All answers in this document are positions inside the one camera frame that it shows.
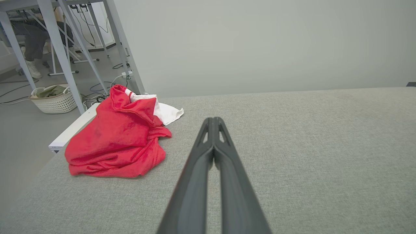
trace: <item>basket handle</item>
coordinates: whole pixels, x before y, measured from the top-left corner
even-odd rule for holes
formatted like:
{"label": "basket handle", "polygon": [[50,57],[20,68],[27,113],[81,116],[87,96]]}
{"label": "basket handle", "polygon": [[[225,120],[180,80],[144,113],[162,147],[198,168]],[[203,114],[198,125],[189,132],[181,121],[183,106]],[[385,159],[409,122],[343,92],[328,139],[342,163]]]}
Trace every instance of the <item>basket handle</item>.
{"label": "basket handle", "polygon": [[36,88],[36,89],[34,89],[30,95],[35,96],[36,91],[38,91],[38,90],[40,90],[40,89],[45,90],[45,87],[40,87],[40,88]]}
{"label": "basket handle", "polygon": [[62,93],[67,94],[67,93],[65,93],[66,91],[67,91],[67,93],[71,92],[71,89],[70,89],[69,86]]}

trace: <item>gray fabric surface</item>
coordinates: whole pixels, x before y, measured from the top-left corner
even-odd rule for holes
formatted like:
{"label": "gray fabric surface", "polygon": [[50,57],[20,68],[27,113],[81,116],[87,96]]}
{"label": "gray fabric surface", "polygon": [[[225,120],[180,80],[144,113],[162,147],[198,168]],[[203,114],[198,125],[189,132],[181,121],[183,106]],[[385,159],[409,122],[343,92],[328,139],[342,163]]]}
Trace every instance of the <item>gray fabric surface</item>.
{"label": "gray fabric surface", "polygon": [[[206,117],[224,119],[274,233],[416,233],[416,89],[165,98],[184,108],[143,177],[70,176],[62,151],[1,221],[2,233],[155,233]],[[220,233],[219,172],[207,233]]]}

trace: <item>white power adapter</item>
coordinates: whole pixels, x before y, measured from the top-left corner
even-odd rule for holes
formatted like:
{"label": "white power adapter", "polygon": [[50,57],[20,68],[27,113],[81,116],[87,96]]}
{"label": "white power adapter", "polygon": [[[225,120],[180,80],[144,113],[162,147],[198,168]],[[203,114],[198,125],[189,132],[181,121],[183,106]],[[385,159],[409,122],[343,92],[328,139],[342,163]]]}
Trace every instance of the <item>white power adapter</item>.
{"label": "white power adapter", "polygon": [[[126,78],[126,73],[125,72],[121,73],[121,75],[123,76],[123,78]],[[133,76],[133,72],[132,71],[129,71],[129,76],[130,77]]]}

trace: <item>red cloth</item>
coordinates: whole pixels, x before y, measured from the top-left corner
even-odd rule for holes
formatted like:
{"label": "red cloth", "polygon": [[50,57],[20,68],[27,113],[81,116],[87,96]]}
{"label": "red cloth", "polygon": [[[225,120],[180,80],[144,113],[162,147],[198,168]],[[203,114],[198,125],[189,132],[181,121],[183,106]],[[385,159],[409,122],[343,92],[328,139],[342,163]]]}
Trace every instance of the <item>red cloth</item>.
{"label": "red cloth", "polygon": [[115,85],[96,117],[70,140],[65,151],[71,175],[136,177],[165,159],[158,137],[172,137],[153,115],[156,98],[130,103]]}

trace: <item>white woven basket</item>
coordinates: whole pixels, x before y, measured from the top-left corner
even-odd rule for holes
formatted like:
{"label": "white woven basket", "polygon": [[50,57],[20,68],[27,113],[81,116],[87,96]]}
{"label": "white woven basket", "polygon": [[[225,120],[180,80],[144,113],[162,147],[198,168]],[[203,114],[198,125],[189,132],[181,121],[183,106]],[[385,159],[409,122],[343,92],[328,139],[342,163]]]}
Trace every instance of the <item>white woven basket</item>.
{"label": "white woven basket", "polygon": [[42,92],[50,87],[37,88],[32,91],[29,99],[44,113],[46,114],[61,114],[72,111],[77,107],[75,103],[74,96],[72,95],[71,90],[69,89],[68,84],[62,84],[60,86],[65,87],[66,89],[63,93],[58,94],[53,97],[37,97],[38,92]]}

